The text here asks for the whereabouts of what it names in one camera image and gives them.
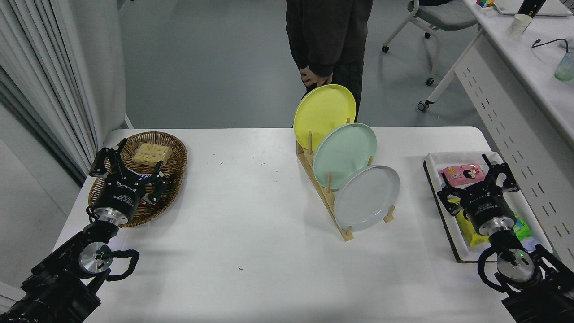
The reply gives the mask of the person's right hand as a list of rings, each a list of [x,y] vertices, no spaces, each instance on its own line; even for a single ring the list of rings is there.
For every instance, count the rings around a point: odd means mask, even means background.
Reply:
[[[321,87],[324,85],[332,84],[333,73],[329,76],[318,76],[309,67],[300,68],[299,73],[301,81],[306,87],[316,86]]]

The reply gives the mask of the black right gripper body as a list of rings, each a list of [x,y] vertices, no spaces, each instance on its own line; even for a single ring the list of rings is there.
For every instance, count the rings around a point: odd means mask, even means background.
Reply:
[[[461,207],[476,232],[497,232],[513,229],[516,218],[496,184],[476,183],[467,186],[461,195]]]

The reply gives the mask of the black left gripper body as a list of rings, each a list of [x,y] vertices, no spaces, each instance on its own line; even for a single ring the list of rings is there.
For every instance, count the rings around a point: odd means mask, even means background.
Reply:
[[[133,218],[140,200],[145,196],[145,185],[135,172],[113,172],[106,178],[102,192],[93,204],[94,215],[108,218]]]

